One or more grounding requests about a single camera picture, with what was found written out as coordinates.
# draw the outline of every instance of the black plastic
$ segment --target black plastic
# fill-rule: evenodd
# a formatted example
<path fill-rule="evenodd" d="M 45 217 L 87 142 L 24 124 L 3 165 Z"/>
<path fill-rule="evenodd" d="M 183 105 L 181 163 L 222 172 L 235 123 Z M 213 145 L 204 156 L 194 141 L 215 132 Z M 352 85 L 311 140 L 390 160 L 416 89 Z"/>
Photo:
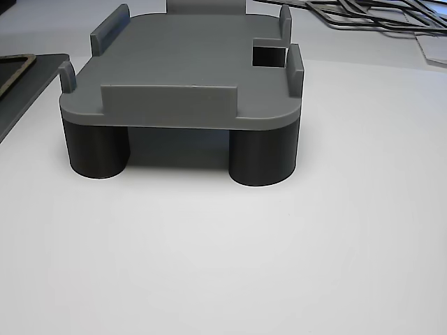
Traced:
<path fill-rule="evenodd" d="M 286 49 L 283 47 L 253 47 L 253 66 L 286 67 Z"/>
<path fill-rule="evenodd" d="M 289 177 L 296 166 L 300 119 L 272 131 L 231 131 L 231 178 L 247 186 L 267 186 Z"/>
<path fill-rule="evenodd" d="M 10 7 L 15 5 L 17 0 L 0 0 L 0 15 L 5 13 Z"/>
<path fill-rule="evenodd" d="M 80 126 L 62 119 L 71 167 L 104 179 L 124 170 L 131 154 L 127 127 Z"/>

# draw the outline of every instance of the white table surface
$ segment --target white table surface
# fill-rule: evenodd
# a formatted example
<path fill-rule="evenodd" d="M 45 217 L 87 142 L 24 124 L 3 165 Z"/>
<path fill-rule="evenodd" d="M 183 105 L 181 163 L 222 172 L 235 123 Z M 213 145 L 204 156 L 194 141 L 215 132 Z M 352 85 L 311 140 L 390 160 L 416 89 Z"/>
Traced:
<path fill-rule="evenodd" d="M 19 0 L 0 54 L 80 70 L 120 2 Z M 133 131 L 121 175 L 80 177 L 52 82 L 0 144 L 0 334 L 447 334 L 447 72 L 414 38 L 293 17 L 298 167 L 274 186 L 232 181 L 208 131 Z"/>

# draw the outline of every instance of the dark tray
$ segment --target dark tray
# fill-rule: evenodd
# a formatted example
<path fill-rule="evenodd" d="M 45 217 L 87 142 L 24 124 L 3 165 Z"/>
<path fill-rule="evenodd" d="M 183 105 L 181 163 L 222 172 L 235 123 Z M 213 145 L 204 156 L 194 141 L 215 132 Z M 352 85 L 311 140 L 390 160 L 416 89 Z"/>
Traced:
<path fill-rule="evenodd" d="M 0 86 L 5 86 L 11 76 L 23 68 L 27 59 L 25 57 L 16 62 L 11 60 L 0 62 Z M 67 54 L 38 55 L 32 64 L 23 69 L 14 82 L 10 82 L 8 89 L 5 89 L 0 96 L 0 142 L 56 77 L 59 73 L 58 67 L 67 60 L 69 60 Z"/>

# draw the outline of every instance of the rectangular cutout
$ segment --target rectangular cutout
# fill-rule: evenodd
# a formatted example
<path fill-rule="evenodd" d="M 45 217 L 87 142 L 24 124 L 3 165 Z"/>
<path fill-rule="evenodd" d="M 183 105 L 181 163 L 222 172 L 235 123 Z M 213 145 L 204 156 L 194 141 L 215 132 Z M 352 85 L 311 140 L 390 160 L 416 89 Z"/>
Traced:
<path fill-rule="evenodd" d="M 286 48 L 253 47 L 253 66 L 267 68 L 285 68 Z"/>

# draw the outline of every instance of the raised edge tab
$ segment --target raised edge tab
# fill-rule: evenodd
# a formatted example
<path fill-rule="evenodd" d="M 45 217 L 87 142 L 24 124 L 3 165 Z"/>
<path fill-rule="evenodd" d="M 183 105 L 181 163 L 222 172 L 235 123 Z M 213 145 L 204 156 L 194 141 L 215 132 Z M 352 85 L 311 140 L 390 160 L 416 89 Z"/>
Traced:
<path fill-rule="evenodd" d="M 245 14 L 245 0 L 166 0 L 168 14 Z"/>
<path fill-rule="evenodd" d="M 283 47 L 288 48 L 291 44 L 292 36 L 292 15 L 287 5 L 281 7 L 279 14 L 279 31 L 281 38 L 254 38 L 254 47 Z"/>
<path fill-rule="evenodd" d="M 301 98 L 302 85 L 305 79 L 305 68 L 302 65 L 298 44 L 291 44 L 288 49 L 286 72 L 290 95 L 294 98 Z"/>
<path fill-rule="evenodd" d="M 279 13 L 279 28 L 282 40 L 289 45 L 292 37 L 292 14 L 288 6 L 283 5 Z"/>
<path fill-rule="evenodd" d="M 237 87 L 102 84 L 103 113 L 142 125 L 210 123 L 235 119 Z"/>
<path fill-rule="evenodd" d="M 101 56 L 130 21 L 129 7 L 123 3 L 90 34 L 91 55 Z"/>
<path fill-rule="evenodd" d="M 70 61 L 65 61 L 59 67 L 62 93 L 72 93 L 76 89 L 75 69 Z"/>

